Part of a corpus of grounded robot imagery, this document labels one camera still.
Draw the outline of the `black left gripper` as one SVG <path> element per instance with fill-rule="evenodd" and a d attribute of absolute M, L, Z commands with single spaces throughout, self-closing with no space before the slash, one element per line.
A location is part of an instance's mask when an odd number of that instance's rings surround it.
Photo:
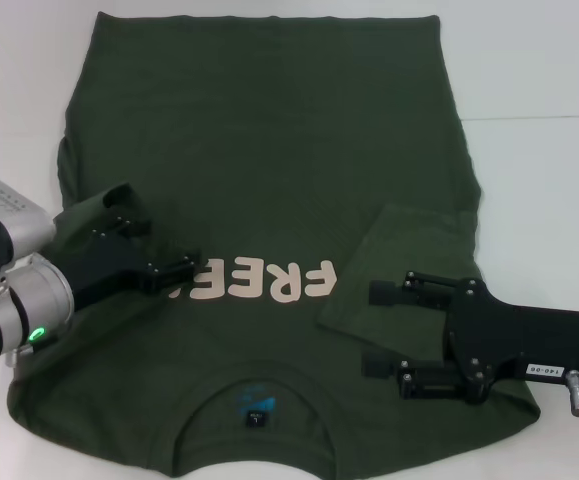
<path fill-rule="evenodd" d="M 83 247 L 61 260 L 77 312 L 119 292 L 136 290 L 149 295 L 191 282 L 202 256 L 186 253 L 181 259 L 156 264 L 129 238 L 152 233 L 152 220 L 142 202 L 134 197 L 111 204 L 103 223 L 105 234 L 93 234 Z"/>

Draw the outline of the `dark green printed t-shirt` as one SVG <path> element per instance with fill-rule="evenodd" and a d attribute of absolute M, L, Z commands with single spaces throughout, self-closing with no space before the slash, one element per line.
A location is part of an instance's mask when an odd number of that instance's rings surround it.
<path fill-rule="evenodd" d="M 24 361 L 12 419 L 50 442 L 179 477 L 244 460 L 358 480 L 510 437 L 527 386 L 404 400 L 364 353 L 437 360 L 444 317 L 374 308 L 372 280 L 478 277 L 480 188 L 440 22 L 100 13 L 65 114 L 52 261 L 145 213 L 190 286 L 126 292 Z"/>

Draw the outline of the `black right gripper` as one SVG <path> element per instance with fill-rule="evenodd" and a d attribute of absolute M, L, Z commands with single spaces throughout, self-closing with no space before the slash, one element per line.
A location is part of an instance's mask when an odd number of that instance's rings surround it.
<path fill-rule="evenodd" d="M 501 380 L 560 384 L 579 404 L 579 311 L 518 306 L 495 298 L 482 280 L 408 271 L 401 285 L 372 280 L 374 306 L 447 309 L 443 361 L 362 356 L 362 375 L 394 378 L 404 400 L 484 402 Z"/>

